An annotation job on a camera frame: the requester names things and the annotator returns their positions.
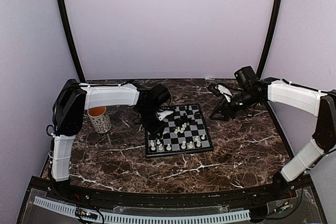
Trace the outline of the black grey chessboard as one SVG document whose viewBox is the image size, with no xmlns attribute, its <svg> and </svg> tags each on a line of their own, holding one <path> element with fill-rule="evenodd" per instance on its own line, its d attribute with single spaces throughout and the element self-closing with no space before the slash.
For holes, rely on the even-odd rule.
<svg viewBox="0 0 336 224">
<path fill-rule="evenodd" d="M 169 110 L 173 110 L 174 113 L 163 120 L 163 122 L 165 122 L 165 129 L 160 138 L 149 132 L 145 133 L 145 156 L 147 158 L 208 152 L 214 149 L 199 104 L 175 105 L 170 106 Z M 196 146 L 196 136 L 198 136 L 199 141 L 202 142 L 201 147 Z M 160 139 L 161 144 L 163 144 L 163 151 L 158 151 L 157 148 L 159 145 L 156 143 L 157 139 Z M 154 145 L 156 146 L 155 151 L 151 151 L 150 141 L 154 142 Z M 186 149 L 184 150 L 181 149 L 183 141 L 186 142 Z M 188 147 L 190 141 L 194 144 L 193 148 Z M 170 151 L 166 150 L 168 144 L 170 144 L 172 148 Z"/>
</svg>

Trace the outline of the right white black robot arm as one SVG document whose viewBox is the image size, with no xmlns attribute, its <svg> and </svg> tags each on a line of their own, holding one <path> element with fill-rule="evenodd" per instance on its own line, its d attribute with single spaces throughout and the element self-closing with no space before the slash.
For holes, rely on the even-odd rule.
<svg viewBox="0 0 336 224">
<path fill-rule="evenodd" d="M 292 182 L 335 151 L 335 90 L 314 89 L 275 77 L 262 79 L 251 66 L 237 70 L 234 76 L 239 85 L 235 93 L 223 83 L 208 85 L 208 90 L 221 99 L 210 115 L 211 120 L 227 122 L 258 103 L 274 103 L 315 121 L 306 144 L 272 177 L 268 195 L 278 200 L 287 193 Z"/>
</svg>

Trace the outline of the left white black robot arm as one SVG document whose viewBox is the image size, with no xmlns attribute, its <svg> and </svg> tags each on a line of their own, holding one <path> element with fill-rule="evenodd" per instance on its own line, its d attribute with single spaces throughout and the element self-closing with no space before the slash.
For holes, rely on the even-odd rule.
<svg viewBox="0 0 336 224">
<path fill-rule="evenodd" d="M 164 132 L 167 116 L 162 105 L 171 99 L 167 87 L 157 84 L 148 88 L 136 81 L 120 84 L 88 84 L 69 79 L 58 95 L 52 111 L 53 138 L 50 176 L 53 191 L 63 201 L 74 197 L 74 189 L 65 181 L 69 179 L 71 150 L 80 132 L 84 114 L 90 109 L 109 106 L 130 106 L 140 116 L 140 124 L 152 135 Z"/>
</svg>

